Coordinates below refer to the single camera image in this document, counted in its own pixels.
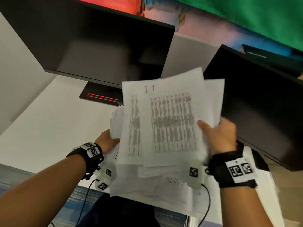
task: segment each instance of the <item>black wrist strap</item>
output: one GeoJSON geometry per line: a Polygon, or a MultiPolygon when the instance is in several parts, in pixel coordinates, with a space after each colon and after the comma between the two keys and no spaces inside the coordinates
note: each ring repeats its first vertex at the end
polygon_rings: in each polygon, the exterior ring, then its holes
{"type": "Polygon", "coordinates": [[[85,143],[74,148],[66,157],[80,155],[86,163],[86,172],[82,179],[89,180],[94,172],[99,168],[99,164],[104,160],[101,147],[96,143],[85,143]]]}
{"type": "Polygon", "coordinates": [[[243,158],[241,151],[213,155],[208,170],[219,183],[220,188],[236,186],[257,187],[256,181],[253,179],[256,174],[251,164],[243,158]]]}

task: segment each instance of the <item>white desk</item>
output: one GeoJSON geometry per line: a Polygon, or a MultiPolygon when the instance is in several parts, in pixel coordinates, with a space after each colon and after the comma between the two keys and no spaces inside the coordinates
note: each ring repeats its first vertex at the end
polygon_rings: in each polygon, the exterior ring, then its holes
{"type": "MultiPolygon", "coordinates": [[[[72,147],[94,141],[108,129],[116,107],[80,99],[86,83],[57,76],[0,136],[0,163],[37,173],[65,158],[72,147]]],[[[258,171],[258,177],[262,184],[257,191],[265,210],[275,227],[284,226],[270,173],[258,171]]],[[[82,180],[79,185],[88,187],[91,180],[82,180]]],[[[203,217],[137,193],[124,194],[123,197],[197,218],[203,217]]],[[[222,224],[220,197],[216,196],[211,202],[206,220],[222,224]]]]}

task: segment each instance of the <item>black cable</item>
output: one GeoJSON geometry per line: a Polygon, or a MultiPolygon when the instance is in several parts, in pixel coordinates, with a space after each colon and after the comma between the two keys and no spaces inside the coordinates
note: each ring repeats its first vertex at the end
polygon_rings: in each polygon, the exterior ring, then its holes
{"type": "Polygon", "coordinates": [[[86,196],[85,196],[85,199],[84,199],[84,203],[83,203],[83,206],[82,206],[82,210],[81,210],[81,212],[80,212],[80,215],[79,215],[79,218],[78,218],[78,221],[77,221],[77,224],[76,224],[75,227],[77,227],[77,225],[78,225],[78,223],[79,223],[79,221],[80,221],[80,218],[81,218],[81,215],[82,215],[84,206],[85,206],[85,202],[86,202],[86,199],[87,199],[87,195],[89,194],[89,189],[90,189],[90,187],[91,187],[91,185],[93,184],[94,181],[100,182],[99,179],[95,179],[95,180],[93,180],[92,183],[89,185],[89,188],[87,189],[87,193],[86,193],[86,196]]]}
{"type": "Polygon", "coordinates": [[[204,217],[203,217],[202,220],[200,221],[198,227],[202,224],[202,222],[203,222],[204,219],[206,218],[206,215],[207,215],[207,213],[208,213],[208,211],[209,211],[209,208],[210,208],[210,194],[209,194],[209,191],[208,191],[208,189],[207,189],[207,187],[206,187],[205,185],[201,184],[201,186],[203,186],[203,187],[207,190],[208,198],[209,198],[209,204],[208,204],[208,208],[207,208],[206,214],[204,215],[204,217]]]}

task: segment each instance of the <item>computer monitor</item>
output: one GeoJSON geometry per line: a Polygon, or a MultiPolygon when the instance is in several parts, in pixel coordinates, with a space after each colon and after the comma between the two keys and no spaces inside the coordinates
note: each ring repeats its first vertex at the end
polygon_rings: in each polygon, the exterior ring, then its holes
{"type": "Polygon", "coordinates": [[[303,170],[303,81],[222,45],[204,71],[225,79],[222,116],[238,140],[290,170],[303,170]]]}
{"type": "Polygon", "coordinates": [[[0,11],[45,71],[118,89],[160,78],[175,31],[78,0],[0,0],[0,11]]]}

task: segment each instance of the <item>monitor stand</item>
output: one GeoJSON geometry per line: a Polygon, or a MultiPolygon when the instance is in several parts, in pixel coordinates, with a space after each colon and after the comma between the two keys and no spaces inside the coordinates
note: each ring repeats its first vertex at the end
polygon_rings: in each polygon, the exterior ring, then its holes
{"type": "Polygon", "coordinates": [[[123,105],[122,89],[92,82],[86,84],[79,98],[114,106],[123,105]]]}

